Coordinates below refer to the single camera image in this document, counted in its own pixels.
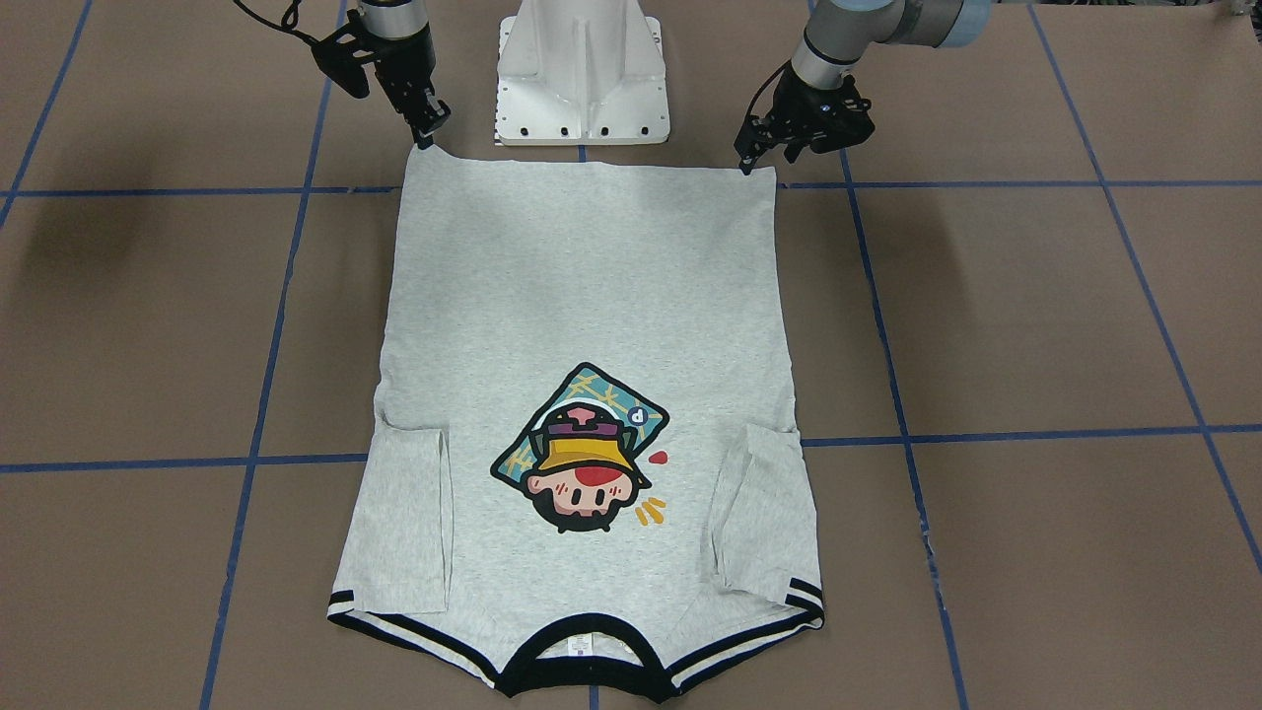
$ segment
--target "cartoon graphic print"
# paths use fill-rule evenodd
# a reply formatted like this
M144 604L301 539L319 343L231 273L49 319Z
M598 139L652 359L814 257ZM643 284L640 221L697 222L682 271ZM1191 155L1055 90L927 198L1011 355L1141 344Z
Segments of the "cartoon graphic print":
M558 532L608 532L618 511L652 487L636 458L669 421L665 410L582 363L496 459L491 475L520 491ZM660 522L660 513L649 511Z

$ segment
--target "cartoon hat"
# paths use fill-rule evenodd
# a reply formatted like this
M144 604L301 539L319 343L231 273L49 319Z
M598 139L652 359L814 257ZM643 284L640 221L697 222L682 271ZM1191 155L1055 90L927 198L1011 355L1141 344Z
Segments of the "cartoon hat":
M597 407L562 406L531 433L531 445L540 459L536 470L553 474L579 467L606 467L626 473L641 488L647 479L627 457L635 431L626 429Z

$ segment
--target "cartoon nose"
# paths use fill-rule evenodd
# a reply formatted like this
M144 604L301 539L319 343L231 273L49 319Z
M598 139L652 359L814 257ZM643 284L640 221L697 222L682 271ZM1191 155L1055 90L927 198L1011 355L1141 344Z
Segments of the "cartoon nose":
M582 467L574 470L574 478L578 479L578 483L588 487L604 486L621 475L622 472L604 467Z

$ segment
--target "blue tape line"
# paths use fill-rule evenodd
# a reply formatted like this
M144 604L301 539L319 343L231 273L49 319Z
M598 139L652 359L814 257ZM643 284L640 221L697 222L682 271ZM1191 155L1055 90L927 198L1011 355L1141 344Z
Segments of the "blue tape line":
M20 189L19 197L186 197L302 194L300 187L148 187L136 189Z
M859 213L858 193L854 189L854 178L851 174L849 156L842 149L842 173L846 175L846 194L851 202L851 214L854 218L854 233L859 242L859 257L863 261L863 275L868 281L868 290L872 294L872 315L876 319L877 335L881 338L881 348L885 352L885 368L890 378L890 396L893 399L893 414L899 420L899 438L902 444L902 455L907 464L907 478L911 482L911 493L916 502L916 513L920 516L920 542L925 547L925 560L929 562L929 578L934 585L934 599L938 602L938 619L943 627L943 639L946 642L946 656L950 660L952 677L955 680L955 699L959 710L968 710L968 692L964 690L964 671L960 668L959 652L955 647L955 631L952 627L950 613L946 610L946 602L943 599L941 576L938 571L938 557L929 540L929 511L925 507L925 497L920 489L920 474L916 470L916 457L911 446L911 436L907 431L907 417L902 409L902 396L899 392L899 376L893 367L893 349L890 347L890 335L885 327L885 314L881 310L881 295L876 286L876 272L872 270L872 257L868 253L867 233L863 230L863 216Z
M136 189L19 189L18 197L233 197L251 194L385 194L400 189L391 184L350 187L146 187Z
M1214 434L1262 434L1262 425L1210 425Z
M52 474L66 472L121 472L144 469L209 469L216 467L245 467L246 457L220 459L148 459L120 462L54 462L48 464L0 464L0 474Z
M18 197L18 188L21 187L21 178L27 177L27 168L30 166L30 158L35 154L35 145L39 143L39 136L44 132L44 124L48 122L48 115L53 111L53 103L57 102L57 95L62 90L62 83L66 81L66 73L71 68L71 62L74 59L74 52L78 49L78 40L83 37L83 25L87 24L87 14L92 10L92 0L85 0L83 10L80 11L78 23L74 24L74 34L71 37L71 45L66 49L66 57L62 59L62 68L57 72L57 78L53 81L53 88L48 92L48 100L44 101L44 110L39 113L39 120L35 121L35 130L30 134L30 140L27 141L27 151L21 155L21 163L18 165L18 174L13 175L13 187L9 188L9 194L4 199L4 207L0 207L0 227L4 226L5 219L9 218L9 209L13 208L13 201Z
M1232 511L1235 513L1235 522L1241 526L1241 533L1244 535L1244 541L1248 545L1249 552L1253 555L1253 564L1257 566L1258 573L1262 574L1262 550L1258 549L1257 538L1253 536L1252 528L1249 528L1249 521L1244 516L1244 508L1241 507L1241 501L1235 496L1235 487L1232 486L1230 477L1227 475L1227 467L1223 465L1223 459L1218 454L1218 446L1214 445L1214 436L1208 424L1205 422L1205 416L1200 410L1200 404L1196 402L1196 395L1191 390L1191 381L1188 380L1188 373L1184 371L1182 361L1179 358L1179 351L1175 348L1174 338L1170 335L1170 329L1166 327L1166 320L1161 315L1161 309L1157 306L1157 299L1152 293L1152 288L1148 285L1148 277L1143 272L1143 266L1140 264L1140 255L1135 250L1135 243L1131 241L1131 233L1126 228L1126 222L1122 219L1122 212L1117 207L1117 201L1113 198L1113 190L1109 188L1108 182L1104 180L1104 170L1100 169L1099 159L1095 155L1095 150L1092 148L1092 141L1087 136L1087 126L1083 124L1082 115L1078 112L1078 106L1074 103L1073 96L1069 95L1069 86L1065 83L1065 77L1060 72L1060 64L1056 63L1056 55L1051 50L1051 44L1047 42L1047 34L1042 30L1042 24L1039 21L1039 15L1034 10L1034 5L1026 5L1026 10L1030 13L1030 19L1034 21L1035 32L1039 33L1039 40L1042 43L1042 49L1047 54L1047 61L1051 63L1051 71L1056 74L1056 83L1060 84L1060 92L1065 97L1065 102L1069 105L1069 112L1074 116L1074 124L1078 126L1078 134L1083 140L1083 146L1087 149L1087 154L1092 160L1092 166L1095 169L1095 177L1099 179L1100 189L1104 190L1104 197L1108 199L1109 211L1113 213L1113 221L1117 223L1117 230L1122 235L1122 242L1126 245L1126 252L1131 257L1131 265L1135 269L1135 276L1140 281L1140 288L1143 289L1143 296L1148 301L1148 309L1152 310L1152 317L1157 322L1157 329L1161 330L1161 339L1166 344L1166 351L1170 353L1170 362L1175 367L1175 373L1179 376L1179 385L1182 386L1184 395L1188 397L1188 405L1191 407L1193 416L1196 419L1196 426L1205 440L1205 448L1209 450L1209 458L1214 463L1214 469L1218 472L1218 480L1223 484L1223 491L1227 493L1227 499L1232 504Z
M839 436L829 439L804 439L803 449L829 449L842 446L888 446L902 444L901 436Z
M1109 179L1109 187L1262 187L1262 179Z
M987 187L1099 187L1087 179L959 179L936 182L857 182L856 189L987 188Z
M293 454L279 457L215 457L208 459L122 459L114 462L48 462L0 464L3 474L58 474L69 472L125 472L150 469L213 469L232 467L292 467L303 464L363 464L367 454Z
M363 454L298 454L280 457L259 457L255 463L260 467L293 467L302 464L363 464L369 455Z
M1200 179L1161 180L1129 179L1106 180L1109 187L1262 187L1262 180L1251 179ZM780 182L780 189L953 189L953 188L1030 188L1030 187L1100 187L1098 179L960 179L960 180L907 180L907 182Z
M341 0L337 16L346 13L346 0ZM319 111L316 113L316 130L312 135L310 153L307 158L307 175L303 179L303 195L298 202L298 216L294 219L294 235L289 242L289 257L285 261L285 277L280 286L280 301L276 304L276 320L271 330L271 347L268 351L268 368L262 377L262 388L259 393L259 419L255 422L254 438L250 443L250 458L257 458L262 446L262 429L268 420L268 404L271 400L271 385L276 373L276 359L280 353L280 335L285 327L285 304L289 298L289 284L294 276L294 261L298 257L298 246L302 243L303 226L307 221L307 206L310 202L312 184L316 180L316 161L319 158L321 135L324 131L324 115L328 111L328 98L333 82L324 79L321 91ZM228 609L232 602L232 584L236 581L237 561L241 557L241 541L245 535L246 516L250 511L250 494L254 491L254 474L257 469L251 464L245 470L245 479L241 482L241 498L237 504L236 525L232 527L232 546L228 550L227 570L225 571L223 590L220 593L220 609L215 619L215 637L211 641L211 653L206 662L206 680L202 684L201 710L209 710L211 696L215 692L215 676L218 672L220 652L223 648L223 633L227 628Z
M1136 428L1116 430L1059 430L978 434L912 435L912 444L967 444L979 441L1051 441L1065 439L1137 439L1145 436L1195 436L1199 428Z

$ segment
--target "folded sleeve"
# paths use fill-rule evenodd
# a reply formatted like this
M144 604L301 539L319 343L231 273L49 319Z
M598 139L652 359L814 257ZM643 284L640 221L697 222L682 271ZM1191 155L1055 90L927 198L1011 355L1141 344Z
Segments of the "folded sleeve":
M723 460L705 562L722 586L823 617L815 502L798 433L746 426Z
M333 597L363 612L443 612L451 559L443 433L395 429L379 419Z

